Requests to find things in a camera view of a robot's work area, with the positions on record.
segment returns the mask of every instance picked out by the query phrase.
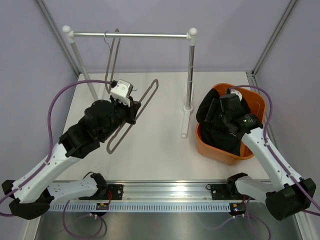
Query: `metal pole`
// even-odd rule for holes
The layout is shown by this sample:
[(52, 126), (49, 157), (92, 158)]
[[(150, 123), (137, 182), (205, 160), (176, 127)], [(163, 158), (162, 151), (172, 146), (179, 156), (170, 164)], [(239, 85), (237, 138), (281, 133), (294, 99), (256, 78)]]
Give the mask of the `metal pole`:
[(194, 74), (194, 57), (195, 57), (195, 46), (189, 46), (189, 68), (188, 68), (188, 81), (186, 87), (186, 104), (185, 107), (189, 109), (191, 107), (192, 97), (192, 81)]
[(67, 45), (65, 44), (64, 40), (62, 39), (62, 37), (58, 31), (57, 25), (55, 24), (55, 21), (53, 20), (53, 17), (51, 16), (47, 5), (44, 3), (44, 0), (35, 0), (35, 3), (38, 5), (40, 12), (43, 14), (43, 17), (45, 18), (50, 30), (52, 31), (52, 34), (53, 34), (55, 40), (59, 44), (64, 56), (68, 60), (73, 71), (75, 72), (75, 74), (77, 76), (79, 76), (80, 71), (78, 69), (78, 66), (77, 66), (75, 60), (73, 59), (70, 51), (68, 50)]
[(93, 38), (152, 38), (152, 39), (189, 39), (187, 33), (123, 33), (123, 32), (73, 32), (73, 37)]
[(271, 51), (274, 43), (276, 42), (278, 36), (280, 35), (282, 29), (284, 28), (286, 22), (288, 21), (289, 16), (291, 15), (291, 13), (293, 12), (295, 6), (297, 5), (297, 3), (299, 2), (299, 0), (290, 0), (290, 2), (288, 3), (288, 5), (286, 6), (286, 9), (284, 11), (284, 13), (282, 14), (275, 30), (273, 31), (267, 45), (265, 46), (258, 62), (256, 63), (256, 65), (253, 68), (253, 76), (256, 76), (260, 67), (262, 66), (262, 64), (264, 63), (266, 57), (268, 56), (269, 52)]
[[(78, 60), (78, 62), (80, 64), (81, 72), (83, 73), (84, 79), (85, 80), (90, 80), (89, 74), (87, 72), (87, 68), (86, 68), (86, 66), (84, 64), (84, 61), (81, 58), (81, 55), (80, 55), (80, 52), (78, 50), (78, 47), (77, 47), (76, 43), (75, 42), (71, 42), (70, 45), (71, 45), (71, 48), (72, 48), (72, 50), (74, 52), (74, 55), (75, 55), (76, 59)], [(89, 82), (87, 84), (88, 84), (88, 87), (89, 87), (89, 90), (90, 90), (90, 92), (92, 94), (93, 99), (95, 101), (97, 101), (98, 100), (98, 96), (97, 96), (96, 90), (94, 88), (94, 85), (91, 82)]]
[[(72, 36), (72, 32), (71, 32), (71, 28), (69, 26), (63, 26), (62, 28), (62, 31), (65, 33), (66, 35), (66, 38), (68, 40), (68, 42), (70, 43), (71, 45), (71, 48), (73, 50), (73, 53), (77, 59), (77, 61), (79, 62), (80, 64), (80, 68), (81, 68), (81, 72), (83, 73), (83, 76), (84, 76), (84, 79), (85, 80), (90, 80), (90, 77), (89, 77), (89, 74), (88, 74), (88, 71), (87, 71), (87, 68), (84, 64), (84, 61), (82, 60), (81, 58), (81, 55), (80, 55), (80, 52), (79, 52), (79, 49), (75, 43), (75, 39), (74, 37)], [(90, 82), (88, 83), (88, 87), (89, 87), (89, 90), (92, 94), (92, 97), (95, 101), (98, 100), (98, 96), (97, 96), (97, 93), (96, 93), (96, 90), (93, 86), (93, 84)]]

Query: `orange basket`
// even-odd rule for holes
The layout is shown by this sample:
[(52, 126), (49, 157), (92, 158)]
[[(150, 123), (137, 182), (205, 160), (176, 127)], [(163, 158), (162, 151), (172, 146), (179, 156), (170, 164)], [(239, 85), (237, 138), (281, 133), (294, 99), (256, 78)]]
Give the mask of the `orange basket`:
[[(216, 89), (220, 96), (225, 95), (228, 88), (233, 87), (234, 85), (228, 83), (219, 83), (213, 88)], [(267, 110), (267, 103), (265, 99), (258, 93), (245, 89), (237, 88), (241, 92), (242, 97), (246, 100), (251, 113), (255, 114), (258, 119), (263, 123)], [(252, 151), (241, 142), (240, 145), (240, 156), (234, 155), (232, 153), (220, 150), (216, 147), (205, 144), (202, 141), (201, 136), (201, 125), (198, 123), (195, 129), (196, 136), (196, 149), (197, 151), (207, 158), (211, 158), (222, 162), (227, 165), (236, 165), (242, 160), (250, 159), (254, 156)]]

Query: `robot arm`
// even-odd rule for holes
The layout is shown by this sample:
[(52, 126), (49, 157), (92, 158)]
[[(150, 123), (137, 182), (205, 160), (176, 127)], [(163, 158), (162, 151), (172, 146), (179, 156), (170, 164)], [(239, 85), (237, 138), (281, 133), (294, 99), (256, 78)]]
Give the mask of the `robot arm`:
[[(123, 80), (114, 82), (110, 101), (97, 100), (84, 111), (84, 117), (71, 126), (54, 146), (51, 158), (45, 157), (29, 173), (18, 180), (6, 180), (2, 184), (5, 194), (18, 189), (9, 204), (11, 213), (24, 219), (34, 219), (44, 214), (52, 205), (80, 197), (102, 198), (108, 184), (99, 173), (82, 180), (53, 182), (63, 171), (100, 147), (122, 124), (135, 124), (140, 102), (133, 101), (132, 84)], [(19, 188), (41, 165), (46, 166)]]
[[(311, 178), (303, 179), (287, 163), (271, 141), (265, 142), (264, 126), (256, 115), (244, 114), (240, 95), (241, 93), (236, 91), (220, 97), (222, 122), (254, 153), (272, 184), (265, 184), (252, 179), (245, 173), (239, 173), (228, 179), (227, 188), (235, 195), (247, 195), (265, 203), (271, 215), (277, 220), (285, 219), (309, 208), (311, 201), (293, 182), (291, 176), (299, 181), (311, 197), (314, 196), (316, 190), (315, 183)], [(280, 162), (290, 169), (291, 176), (271, 154), (267, 145), (275, 152)]]

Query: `purple cable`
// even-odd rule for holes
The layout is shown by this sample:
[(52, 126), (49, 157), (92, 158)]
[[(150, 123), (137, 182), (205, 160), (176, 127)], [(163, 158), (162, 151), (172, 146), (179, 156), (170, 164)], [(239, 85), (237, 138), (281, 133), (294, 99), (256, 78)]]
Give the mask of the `purple cable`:
[[(251, 86), (251, 85), (239, 85), (239, 86), (233, 86), (231, 87), (231, 89), (237, 89), (237, 88), (253, 88), (253, 89), (258, 89), (259, 91), (263, 92), (266, 97), (268, 98), (269, 101), (269, 117), (265, 122), (265, 126), (263, 129), (263, 138), (265, 143), (268, 143), (268, 139), (267, 139), (267, 129), (268, 126), (270, 124), (270, 119), (272, 116), (272, 111), (273, 111), (273, 104), (271, 101), (271, 97), (270, 95), (263, 90), (262, 88), (258, 87), (258, 86)], [(272, 150), (272, 148), (270, 147), (269, 144), (266, 144), (267, 148), (269, 149), (270, 153), (272, 154), (272, 156), (275, 158), (275, 160), (279, 163), (279, 165), (283, 168), (283, 170), (288, 174), (288, 176), (290, 176), (290, 178), (292, 179), (292, 181), (297, 185), (297, 187), (301, 190), (301, 192), (303, 192), (303, 194), (313, 203), (313, 205), (315, 205), (315, 207), (320, 211), (320, 205), (306, 192), (306, 190), (304, 190), (304, 188), (300, 185), (300, 183), (295, 179), (294, 176), (291, 175), (290, 170), (281, 162), (281, 160), (278, 158), (277, 154)], [(303, 210), (303, 212), (308, 213), (308, 214), (313, 214), (316, 216), (319, 216), (320, 214), (314, 211), (306, 211)]]
[(101, 232), (101, 230), (102, 230), (103, 223), (104, 223), (104, 220), (102, 219), (102, 217), (97, 216), (97, 217), (99, 218), (99, 220), (100, 220), (100, 228), (99, 228), (99, 230), (98, 230), (95, 234), (93, 234), (93, 235), (91, 235), (91, 236), (79, 236), (79, 235), (76, 235), (76, 234), (74, 234), (73, 232), (71, 232), (71, 231), (68, 229), (68, 227), (67, 227), (67, 225), (66, 225), (66, 221), (65, 221), (66, 209), (67, 209), (67, 207), (68, 207), (69, 202), (70, 202), (70, 200), (66, 202), (66, 205), (64, 206), (64, 209), (63, 209), (63, 212), (62, 212), (62, 224), (63, 224), (64, 230), (65, 230), (70, 236), (72, 236), (72, 237), (74, 237), (74, 238), (77, 238), (77, 239), (93, 239), (93, 238), (95, 238), (95, 237)]
[(249, 197), (248, 201), (246, 202), (246, 216), (247, 216), (247, 218), (248, 218), (248, 222), (249, 222), (251, 231), (252, 231), (253, 235), (254, 235), (257, 239), (260, 239), (260, 238), (258, 237), (255, 229), (254, 229), (254, 226), (253, 226), (252, 223), (251, 223), (251, 219), (250, 219), (250, 218), (256, 219), (256, 220), (260, 221), (260, 222), (265, 226), (265, 228), (267, 229), (267, 231), (268, 231), (268, 233), (269, 233), (268, 240), (270, 240), (270, 239), (271, 239), (271, 230), (270, 230), (270, 228), (268, 227), (268, 225), (267, 225), (261, 218), (249, 214), (249, 202), (250, 202), (251, 199), (252, 199), (252, 198)]
[(202, 227), (204, 227), (205, 229), (210, 230), (210, 231), (216, 231), (216, 230), (222, 228), (224, 225), (226, 225), (228, 222), (230, 222), (231, 220), (234, 219), (233, 217), (231, 217), (231, 218), (228, 218), (227, 220), (225, 220), (225, 221), (224, 221), (223, 223), (221, 223), (219, 226), (209, 227), (209, 226), (204, 225), (204, 224), (201, 222), (201, 220), (199, 219), (198, 216), (196, 216), (196, 218), (198, 219), (198, 221), (200, 222), (200, 224), (202, 225)]
[[(247, 216), (247, 218), (248, 218), (248, 222), (249, 222), (251, 231), (252, 231), (252, 233), (254, 234), (254, 236), (255, 236), (257, 239), (260, 239), (260, 238), (258, 237), (258, 235), (256, 234), (256, 232), (255, 232), (255, 230), (254, 230), (254, 227), (252, 226), (252, 223), (251, 223), (250, 218), (255, 219), (255, 220), (258, 220), (259, 222), (261, 222), (261, 223), (265, 226), (265, 228), (267, 229), (268, 234), (269, 234), (268, 240), (270, 240), (272, 235), (271, 235), (271, 230), (270, 230), (270, 228), (268, 227), (268, 225), (267, 225), (261, 218), (259, 218), (259, 217), (257, 217), (257, 216), (249, 215), (249, 212), (248, 212), (248, 203), (249, 203), (250, 199), (251, 199), (251, 197), (250, 197), (249, 200), (247, 201), (247, 210), (246, 210), (245, 216)], [(208, 226), (204, 225), (204, 224), (200, 221), (200, 219), (199, 219), (198, 216), (197, 216), (197, 219), (198, 219), (198, 221), (200, 222), (200, 224), (201, 224), (205, 229), (210, 230), (210, 231), (216, 231), (216, 230), (222, 228), (223, 226), (225, 226), (225, 225), (226, 225), (228, 222), (230, 222), (231, 220), (233, 220), (233, 219), (235, 219), (235, 218), (241, 218), (241, 217), (242, 217), (242, 215), (237, 215), (237, 216), (235, 216), (235, 217), (228, 218), (227, 220), (225, 220), (223, 223), (221, 223), (221, 224), (220, 224), (219, 226), (217, 226), (217, 227), (208, 227)]]
[[(92, 216), (90, 216), (89, 214), (82, 215), (82, 216), (78, 217), (77, 219), (75, 219), (73, 222), (71, 222), (71, 223), (70, 223), (68, 226), (66, 226), (66, 227), (69, 228), (69, 227), (75, 225), (75, 224), (76, 224), (77, 222), (79, 222), (80, 220), (85, 219), (85, 218), (90, 218), (90, 217), (92, 217)], [(106, 233), (107, 233), (108, 227), (107, 227), (106, 221), (105, 221), (103, 218), (101, 218), (101, 219), (102, 219), (102, 221), (103, 221), (103, 225), (104, 225), (104, 228), (105, 228), (104, 234), (103, 234), (102, 236), (105, 236)], [(66, 231), (64, 227), (63, 227), (62, 229), (55, 230), (55, 229), (51, 229), (51, 228), (50, 228), (50, 225), (48, 225), (47, 228), (48, 228), (51, 232), (53, 232), (54, 234), (59, 234), (59, 233), (61, 233), (61, 232), (63, 232), (63, 231)]]
[[(52, 151), (54, 148), (54, 143), (53, 143), (53, 136), (52, 136), (52, 129), (51, 129), (51, 113), (52, 113), (52, 109), (57, 101), (57, 99), (60, 97), (60, 95), (65, 92), (67, 89), (79, 85), (79, 84), (88, 84), (88, 83), (98, 83), (98, 84), (111, 84), (110, 81), (103, 81), (103, 80), (83, 80), (83, 81), (77, 81), (74, 83), (71, 83), (67, 86), (65, 86), (64, 88), (62, 88), (53, 98), (49, 110), (48, 110), (48, 115), (47, 115), (47, 125), (48, 125), (48, 132), (49, 132), (49, 153), (48, 156), (45, 160), (46, 163), (49, 162), (51, 155), (52, 155)], [(32, 175), (30, 175), (25, 181), (23, 181), (18, 187), (22, 188), (24, 185), (26, 185), (31, 179), (33, 179), (44, 167), (46, 166), (45, 163), (43, 163)], [(16, 191), (18, 191), (19, 189), (16, 188), (14, 190), (12, 190), (11, 192), (9, 192), (8, 194), (6, 194), (3, 198), (1, 198), (0, 200), (0, 204), (2, 204), (8, 197), (10, 197), (12, 194), (14, 194)], [(0, 212), (0, 216), (2, 217), (14, 217), (15, 215), (13, 214), (7, 214), (7, 213), (2, 213)]]

